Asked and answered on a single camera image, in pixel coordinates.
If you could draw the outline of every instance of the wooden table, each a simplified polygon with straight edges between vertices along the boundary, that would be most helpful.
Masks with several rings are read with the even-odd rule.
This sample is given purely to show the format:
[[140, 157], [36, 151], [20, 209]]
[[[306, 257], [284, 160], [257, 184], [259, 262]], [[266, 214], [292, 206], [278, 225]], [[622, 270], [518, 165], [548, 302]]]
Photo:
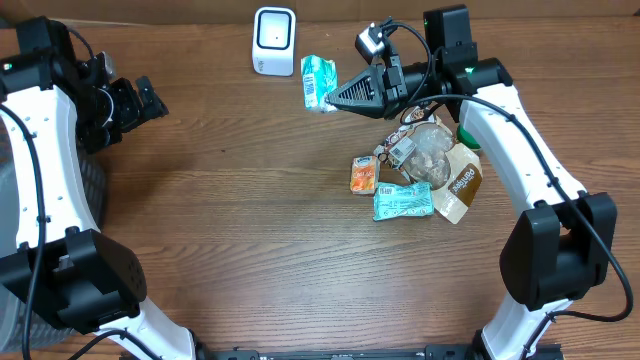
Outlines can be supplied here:
[[[250, 24], [81, 29], [121, 76], [148, 75], [171, 111], [100, 154], [110, 187], [104, 233], [139, 256], [153, 301], [213, 349], [463, 343], [502, 301], [498, 256], [516, 217], [486, 158], [458, 225], [440, 216], [374, 223], [372, 199], [349, 192], [350, 163], [397, 122], [304, 109], [299, 59], [335, 60], [344, 82], [365, 66], [353, 47], [365, 26], [299, 24], [291, 78], [254, 73]], [[505, 64], [558, 159], [616, 201], [614, 253], [640, 291], [640, 19], [472, 27], [480, 57]], [[1, 56], [17, 52], [14, 38], [0, 33]], [[415, 38], [393, 39], [405, 64], [424, 60]], [[79, 43], [76, 52], [86, 57]], [[623, 299], [610, 271], [574, 308], [613, 314]], [[35, 355], [66, 358], [88, 340]], [[568, 359], [637, 358], [640, 315], [561, 319], [544, 342], [562, 343]], [[88, 358], [120, 352], [104, 342]]]

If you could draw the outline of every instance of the orange juice box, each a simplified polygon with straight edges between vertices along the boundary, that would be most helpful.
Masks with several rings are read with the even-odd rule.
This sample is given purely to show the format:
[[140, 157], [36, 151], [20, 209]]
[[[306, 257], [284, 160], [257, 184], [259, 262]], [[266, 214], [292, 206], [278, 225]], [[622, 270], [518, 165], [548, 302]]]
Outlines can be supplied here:
[[356, 195], [373, 195], [378, 187], [380, 161], [375, 156], [353, 159], [351, 165], [351, 192]]

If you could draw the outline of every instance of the snack wrapper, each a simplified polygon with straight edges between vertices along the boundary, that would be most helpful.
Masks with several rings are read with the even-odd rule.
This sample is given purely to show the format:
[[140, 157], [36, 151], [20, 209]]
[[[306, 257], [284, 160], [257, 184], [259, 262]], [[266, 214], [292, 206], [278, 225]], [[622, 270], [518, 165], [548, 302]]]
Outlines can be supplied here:
[[[414, 110], [405, 122], [421, 119], [422, 111]], [[454, 224], [467, 212], [482, 182], [478, 155], [457, 143], [435, 115], [402, 125], [373, 153], [407, 181], [430, 183], [435, 209]]]
[[380, 183], [373, 197], [374, 221], [433, 215], [433, 209], [431, 184], [425, 182], [409, 186]]
[[338, 87], [338, 72], [333, 60], [309, 55], [300, 61], [304, 106], [309, 111], [333, 112], [338, 109], [325, 102], [327, 94]]
[[351, 192], [356, 195], [371, 195], [378, 187], [380, 161], [375, 156], [353, 159], [351, 165]]

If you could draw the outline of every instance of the teal wrapper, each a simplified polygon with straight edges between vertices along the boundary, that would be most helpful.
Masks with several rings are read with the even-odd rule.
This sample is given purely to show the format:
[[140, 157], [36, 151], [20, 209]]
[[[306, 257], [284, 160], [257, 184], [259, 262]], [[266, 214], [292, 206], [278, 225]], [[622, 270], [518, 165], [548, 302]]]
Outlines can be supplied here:
[[338, 72], [333, 60], [325, 60], [309, 55], [301, 60], [304, 106], [309, 111], [337, 111], [335, 106], [325, 102], [326, 95], [338, 87]]
[[392, 219], [399, 216], [433, 215], [431, 184], [419, 182], [409, 186], [378, 183], [378, 191], [373, 197], [374, 221]]

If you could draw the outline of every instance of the small white device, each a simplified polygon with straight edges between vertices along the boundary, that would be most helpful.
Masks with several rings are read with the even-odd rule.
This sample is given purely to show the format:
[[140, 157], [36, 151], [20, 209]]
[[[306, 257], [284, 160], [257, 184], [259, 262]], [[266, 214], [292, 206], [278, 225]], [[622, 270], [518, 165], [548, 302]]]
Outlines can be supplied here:
[[296, 14], [282, 7], [262, 7], [253, 22], [253, 68], [258, 74], [293, 75]]

